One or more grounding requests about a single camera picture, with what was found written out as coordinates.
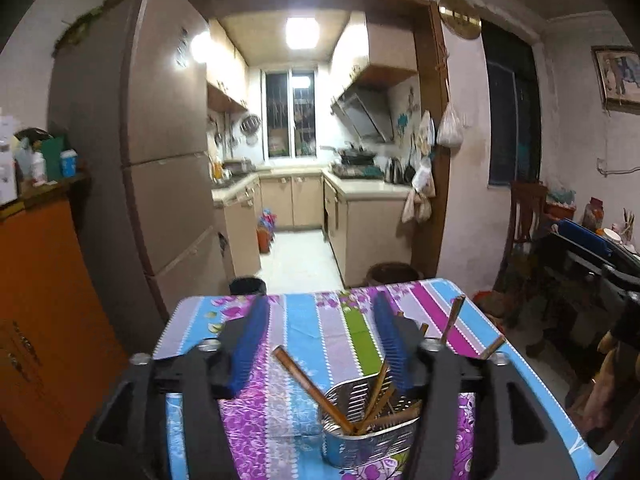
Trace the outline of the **long wooden chopstick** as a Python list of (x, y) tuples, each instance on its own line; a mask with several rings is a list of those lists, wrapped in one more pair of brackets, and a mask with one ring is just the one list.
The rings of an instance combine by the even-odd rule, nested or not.
[(417, 418), (420, 415), (420, 411), (421, 402), (416, 402), (415, 404), (412, 404), (406, 410), (403, 410), (401, 412), (373, 419), (372, 422), (370, 422), (370, 424), (368, 425), (368, 429), (402, 424), (407, 420)]

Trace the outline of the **short wooden chopstick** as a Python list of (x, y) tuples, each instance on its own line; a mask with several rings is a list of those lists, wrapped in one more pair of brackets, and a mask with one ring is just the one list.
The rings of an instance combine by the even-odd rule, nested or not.
[(271, 355), (282, 365), (288, 374), (303, 388), (318, 407), (324, 411), (337, 426), (341, 428), (343, 434), (350, 436), (355, 433), (355, 425), (349, 421), (336, 405), (330, 402), (326, 395), (314, 384), (308, 375), (297, 365), (282, 346), (277, 346), (271, 351)]

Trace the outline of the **cluttered wooden side table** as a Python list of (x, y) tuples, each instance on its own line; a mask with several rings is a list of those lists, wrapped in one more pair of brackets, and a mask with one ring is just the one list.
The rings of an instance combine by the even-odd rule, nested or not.
[[(566, 188), (557, 188), (547, 193), (546, 202), (544, 203), (544, 213), (551, 219), (551, 229), (556, 234), (558, 227), (556, 222), (562, 219), (574, 220), (576, 212), (575, 192)], [(628, 257), (633, 262), (639, 261), (639, 253), (634, 249), (633, 244), (627, 244), (621, 232), (613, 228), (605, 228), (603, 226), (604, 208), (602, 200), (593, 197), (585, 206), (580, 220), (576, 223), (580, 224), (589, 231), (595, 232), (604, 238), (612, 249), (610, 258), (602, 258), (604, 260), (613, 261), (615, 255)]]

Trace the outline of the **orange wooden cabinet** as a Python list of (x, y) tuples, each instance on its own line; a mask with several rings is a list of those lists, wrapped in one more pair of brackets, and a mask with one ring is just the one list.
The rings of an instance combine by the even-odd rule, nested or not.
[(42, 478), (62, 476), (126, 366), (91, 283), (70, 206), (86, 176), (1, 211), (1, 420)]

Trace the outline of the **blue perforated utensil holder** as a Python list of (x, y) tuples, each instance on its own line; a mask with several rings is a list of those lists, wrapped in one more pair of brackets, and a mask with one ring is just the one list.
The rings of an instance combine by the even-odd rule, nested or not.
[[(375, 378), (376, 375), (372, 374), (339, 382), (329, 388), (326, 397), (346, 415), (350, 422), (358, 426), (363, 419)], [(378, 399), (390, 385), (393, 385), (392, 380), (390, 375), (387, 375)], [(412, 404), (414, 404), (413, 401), (395, 390), (378, 417), (401, 412)], [(418, 418), (415, 418), (398, 425), (367, 429), (361, 436), (356, 434), (348, 436), (343, 434), (341, 428), (319, 408), (322, 460), (335, 468), (347, 469), (404, 452), (410, 448), (417, 421)]]

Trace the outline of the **dark interior window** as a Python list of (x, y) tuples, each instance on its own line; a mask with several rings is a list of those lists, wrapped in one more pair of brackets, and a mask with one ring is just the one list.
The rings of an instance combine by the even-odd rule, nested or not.
[(507, 188), (514, 181), (537, 182), (541, 164), (541, 114), (532, 47), (484, 21), (482, 40), (490, 106), (488, 184)]

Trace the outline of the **white hanging plastic bag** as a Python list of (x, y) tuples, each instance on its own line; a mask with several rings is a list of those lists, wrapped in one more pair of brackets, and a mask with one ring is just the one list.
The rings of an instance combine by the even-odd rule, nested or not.
[(464, 140), (464, 125), (453, 102), (446, 106), (439, 127), (437, 128), (436, 143), (450, 150), (458, 150)]

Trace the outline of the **framed elephant picture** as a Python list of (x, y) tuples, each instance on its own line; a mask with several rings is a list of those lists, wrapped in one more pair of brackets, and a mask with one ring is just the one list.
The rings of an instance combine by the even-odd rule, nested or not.
[(598, 75), (603, 108), (610, 112), (639, 114), (639, 55), (632, 47), (595, 46), (591, 48)]

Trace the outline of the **floral striped tablecloth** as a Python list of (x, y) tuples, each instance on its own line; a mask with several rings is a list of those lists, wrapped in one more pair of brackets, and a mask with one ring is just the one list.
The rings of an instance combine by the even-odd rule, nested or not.
[[(442, 278), (409, 284), (269, 296), (270, 321), (250, 382), (240, 396), (221, 405), (235, 466), (241, 479), (399, 479), (404, 453), (392, 453), (356, 467), (332, 467), (321, 457), (322, 428), (317, 404), (294, 384), (270, 352), (282, 346), (323, 392), (380, 371), (382, 346), (374, 327), (372, 298), (385, 292), (394, 311), (426, 324), (427, 337), (440, 338), (452, 303), (462, 295)], [(178, 303), (154, 352), (163, 359), (188, 351), (202, 339), (217, 337), (224, 322), (243, 316), (252, 297), (193, 296)], [(448, 347), (479, 356), (498, 338), (498, 330), (473, 301), (465, 299), (447, 338)], [(599, 472), (592, 453), (561, 404), (510, 342), (499, 352), (509, 356), (547, 410), (567, 448), (579, 479)], [(475, 402), (459, 396), (455, 479), (467, 479), (471, 467)], [(170, 394), (169, 474), (189, 479), (182, 431), (182, 401)]]

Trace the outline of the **steel kettle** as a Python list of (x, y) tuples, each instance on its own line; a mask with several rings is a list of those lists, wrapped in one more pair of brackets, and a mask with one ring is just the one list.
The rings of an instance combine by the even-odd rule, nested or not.
[(390, 157), (386, 162), (384, 181), (388, 184), (402, 185), (404, 180), (404, 172), (402, 171), (401, 161), (397, 157)]

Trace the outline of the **steel range hood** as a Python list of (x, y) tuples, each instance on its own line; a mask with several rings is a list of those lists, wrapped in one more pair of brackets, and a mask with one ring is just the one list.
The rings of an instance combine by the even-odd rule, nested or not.
[(331, 105), (332, 113), (344, 122), (360, 141), (391, 144), (394, 140), (390, 103), (384, 91), (354, 86)]

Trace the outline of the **white microwave oven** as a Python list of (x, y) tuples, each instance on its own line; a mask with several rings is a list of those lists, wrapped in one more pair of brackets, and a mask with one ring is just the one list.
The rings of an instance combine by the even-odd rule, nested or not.
[(1, 115), (0, 126), (0, 205), (4, 206), (17, 199), (13, 140), (15, 120)]

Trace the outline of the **blue lidded cup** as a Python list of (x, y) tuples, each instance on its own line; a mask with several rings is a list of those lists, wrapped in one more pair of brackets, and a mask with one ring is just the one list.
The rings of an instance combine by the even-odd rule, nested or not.
[(61, 174), (64, 179), (75, 177), (77, 174), (77, 157), (75, 150), (62, 151), (60, 155)]

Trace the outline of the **white bottle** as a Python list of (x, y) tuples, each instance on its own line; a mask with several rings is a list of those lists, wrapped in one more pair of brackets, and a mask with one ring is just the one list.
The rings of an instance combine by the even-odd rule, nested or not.
[(32, 153), (32, 182), (35, 186), (45, 185), (48, 182), (46, 160), (41, 152)]

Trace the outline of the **grey refrigerator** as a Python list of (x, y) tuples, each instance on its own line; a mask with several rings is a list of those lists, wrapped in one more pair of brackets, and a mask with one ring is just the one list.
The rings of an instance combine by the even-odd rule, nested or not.
[(88, 169), (80, 247), (131, 353), (154, 348), (181, 300), (226, 287), (190, 52), (205, 29), (186, 0), (108, 0), (54, 51), (48, 129)]

